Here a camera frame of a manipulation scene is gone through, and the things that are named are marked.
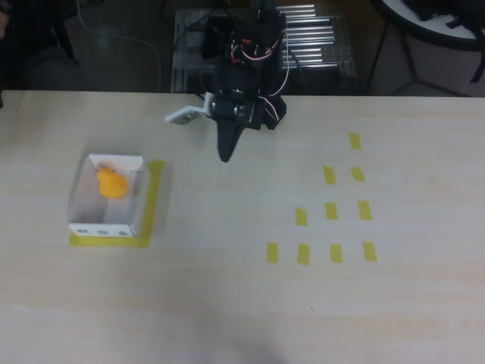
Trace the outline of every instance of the black wire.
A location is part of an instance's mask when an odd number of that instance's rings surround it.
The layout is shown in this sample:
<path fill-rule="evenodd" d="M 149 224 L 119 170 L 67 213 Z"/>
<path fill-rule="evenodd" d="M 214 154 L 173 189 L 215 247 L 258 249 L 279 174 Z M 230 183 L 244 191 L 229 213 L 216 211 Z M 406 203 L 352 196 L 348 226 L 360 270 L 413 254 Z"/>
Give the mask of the black wire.
<path fill-rule="evenodd" d="M 296 63 L 296 67 L 300 71 L 300 77 L 302 78 L 302 85 L 303 85 L 303 95 L 306 95 L 306 82 L 305 82 L 305 75 L 303 74 L 302 65 L 300 64 L 300 61 L 298 60 L 298 58 L 295 56 L 295 53 L 293 53 L 291 49 L 289 49 L 288 44 L 286 44 L 286 50 L 288 51 L 289 55 L 291 55 L 291 58 L 293 58 L 293 60 Z"/>
<path fill-rule="evenodd" d="M 165 5 L 167 5 L 167 0 L 161 0 L 160 7 L 158 8 L 158 16 L 160 17 L 161 22 L 168 28 L 170 32 L 172 32 L 174 30 L 174 24 L 171 23 L 169 20 L 165 19 Z"/>

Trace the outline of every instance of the black chair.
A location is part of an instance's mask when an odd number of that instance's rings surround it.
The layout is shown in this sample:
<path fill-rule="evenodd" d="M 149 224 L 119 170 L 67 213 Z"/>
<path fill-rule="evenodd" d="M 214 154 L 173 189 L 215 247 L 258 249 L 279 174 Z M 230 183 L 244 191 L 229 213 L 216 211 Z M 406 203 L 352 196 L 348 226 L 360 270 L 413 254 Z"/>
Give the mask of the black chair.
<path fill-rule="evenodd" d="M 401 50 L 405 56 L 406 66 L 410 73 L 411 81 L 398 87 L 391 93 L 391 96 L 395 96 L 402 91 L 419 84 L 451 96 L 470 97 L 468 94 L 460 93 L 455 90 L 436 85 L 435 83 L 422 80 L 418 76 L 407 35 L 435 46 L 454 50 L 479 52 L 480 46 L 478 45 L 478 42 L 472 32 L 466 30 L 464 27 L 450 29 L 446 24 L 453 20 L 451 15 L 438 17 L 429 21 L 421 21 L 419 20 L 418 16 L 411 11 L 411 9 L 406 7 L 402 0 L 371 0 L 371 4 L 377 13 L 379 13 L 379 15 L 384 19 L 385 24 L 367 81 L 367 91 L 370 89 L 372 80 L 374 78 L 377 63 L 379 61 L 383 44 L 386 40 L 389 25 L 392 24 L 400 32 L 399 41 Z"/>

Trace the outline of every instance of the orange object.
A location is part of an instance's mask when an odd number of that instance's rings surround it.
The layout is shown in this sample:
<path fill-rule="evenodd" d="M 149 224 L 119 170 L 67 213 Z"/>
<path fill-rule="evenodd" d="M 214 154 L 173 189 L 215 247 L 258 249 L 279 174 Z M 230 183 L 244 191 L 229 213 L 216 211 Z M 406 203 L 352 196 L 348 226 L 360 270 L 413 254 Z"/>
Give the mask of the orange object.
<path fill-rule="evenodd" d="M 110 168 L 98 171 L 99 193 L 109 199 L 119 199 L 128 191 L 127 178 Z"/>

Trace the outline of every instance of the wooden table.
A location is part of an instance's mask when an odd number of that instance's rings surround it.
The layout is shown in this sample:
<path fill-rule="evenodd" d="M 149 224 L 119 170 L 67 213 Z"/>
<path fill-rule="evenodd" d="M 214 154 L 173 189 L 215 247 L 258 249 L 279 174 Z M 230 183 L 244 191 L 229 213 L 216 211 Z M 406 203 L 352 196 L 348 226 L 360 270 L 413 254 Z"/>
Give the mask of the wooden table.
<path fill-rule="evenodd" d="M 283 123 L 245 131 L 228 164 L 214 122 L 163 120 L 195 96 L 4 99 L 0 127 L 13 125 L 0 153 L 0 362 L 483 362 L 481 99 L 286 98 Z M 167 162 L 148 249 L 68 246 L 83 152 Z M 343 263 L 330 261 L 330 244 Z"/>

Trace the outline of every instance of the yellow tape marker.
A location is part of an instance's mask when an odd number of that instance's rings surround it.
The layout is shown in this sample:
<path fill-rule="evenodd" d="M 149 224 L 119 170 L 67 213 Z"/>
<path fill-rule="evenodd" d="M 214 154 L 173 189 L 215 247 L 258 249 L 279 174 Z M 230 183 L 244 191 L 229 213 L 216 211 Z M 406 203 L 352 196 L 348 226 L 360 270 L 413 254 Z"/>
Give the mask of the yellow tape marker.
<path fill-rule="evenodd" d="M 364 249 L 365 260 L 368 262 L 377 261 L 376 247 L 374 243 L 371 241 L 364 241 L 362 242 L 362 248 Z"/>
<path fill-rule="evenodd" d="M 333 173 L 332 167 L 324 165 L 324 176 L 327 184 L 336 184 L 335 173 Z"/>
<path fill-rule="evenodd" d="M 298 244 L 298 256 L 296 261 L 299 264 L 309 265 L 310 264 L 310 246 L 306 244 Z"/>
<path fill-rule="evenodd" d="M 329 220 L 338 220 L 339 213 L 336 210 L 336 203 L 335 202 L 326 202 L 325 203 L 325 210 L 327 211 L 327 218 Z"/>
<path fill-rule="evenodd" d="M 153 218 L 157 206 L 158 185 L 161 171 L 165 163 L 158 159 L 148 163 L 150 170 L 149 191 L 146 197 L 145 214 L 143 216 L 142 231 L 139 237 L 80 237 L 71 233 L 71 246 L 125 246 L 133 248 L 148 248 L 152 235 Z"/>
<path fill-rule="evenodd" d="M 360 167 L 351 167 L 350 171 L 352 171 L 352 176 L 354 176 L 354 180 L 358 182 L 365 182 L 365 176 L 362 173 Z"/>
<path fill-rule="evenodd" d="M 266 262 L 278 263 L 278 244 L 268 243 L 266 244 Z"/>
<path fill-rule="evenodd" d="M 362 150 L 361 137 L 358 135 L 358 133 L 349 133 L 349 139 L 350 139 L 350 146 L 353 149 Z"/>
<path fill-rule="evenodd" d="M 306 210 L 297 207 L 296 211 L 296 224 L 299 226 L 308 226 L 306 221 Z"/>
<path fill-rule="evenodd" d="M 358 210 L 361 213 L 361 220 L 372 220 L 371 206 L 368 201 L 359 201 Z"/>
<path fill-rule="evenodd" d="M 342 247 L 339 244 L 330 245 L 330 260 L 335 263 L 343 263 Z"/>

